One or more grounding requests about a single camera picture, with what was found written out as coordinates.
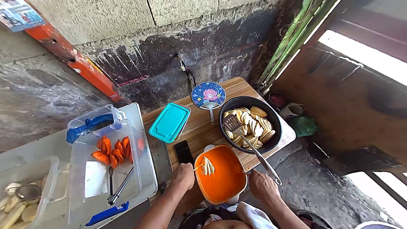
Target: green plastic bag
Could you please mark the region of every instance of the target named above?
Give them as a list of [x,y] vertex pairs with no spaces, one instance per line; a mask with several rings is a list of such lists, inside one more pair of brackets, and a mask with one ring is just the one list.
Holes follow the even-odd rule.
[[292,118],[289,125],[294,129],[297,137],[311,136],[318,130],[314,119],[304,115]]

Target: orange batter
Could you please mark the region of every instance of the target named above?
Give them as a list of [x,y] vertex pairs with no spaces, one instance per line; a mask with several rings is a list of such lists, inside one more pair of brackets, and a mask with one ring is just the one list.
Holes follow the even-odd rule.
[[201,183],[201,191],[206,198],[213,203],[223,203],[238,194],[246,185],[246,175],[242,172],[241,164],[232,151],[226,145],[219,145],[202,154],[196,160],[195,166],[200,165],[206,156],[213,166],[215,173],[202,174],[202,167],[196,170],[198,182]]

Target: dirty floor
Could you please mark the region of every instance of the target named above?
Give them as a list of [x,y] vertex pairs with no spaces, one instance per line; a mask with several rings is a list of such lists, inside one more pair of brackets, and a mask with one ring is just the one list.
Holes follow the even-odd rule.
[[[298,138],[268,159],[283,181],[280,193],[287,204],[316,213],[334,229],[353,229],[362,222],[372,220],[398,225],[350,180],[320,166],[310,156],[314,155],[310,150],[307,141]],[[264,171],[261,166],[256,169]],[[248,188],[240,200],[264,210]],[[120,228],[134,228],[139,217],[137,212],[131,210],[103,229],[116,228],[116,222],[120,222]],[[168,228],[178,229],[183,218],[180,216],[173,219]]]

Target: teal lid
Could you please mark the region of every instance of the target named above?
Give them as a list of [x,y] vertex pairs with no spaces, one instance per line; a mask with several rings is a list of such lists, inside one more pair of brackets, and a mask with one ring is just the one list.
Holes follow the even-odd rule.
[[189,117],[190,111],[175,103],[169,103],[151,126],[149,133],[165,143],[177,137]]

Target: black smartphone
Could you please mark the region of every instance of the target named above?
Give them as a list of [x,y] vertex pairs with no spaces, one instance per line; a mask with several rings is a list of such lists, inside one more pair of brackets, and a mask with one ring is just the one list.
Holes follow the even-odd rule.
[[191,163],[194,165],[194,158],[192,157],[186,140],[175,145],[175,152],[177,153],[178,161],[180,163]]

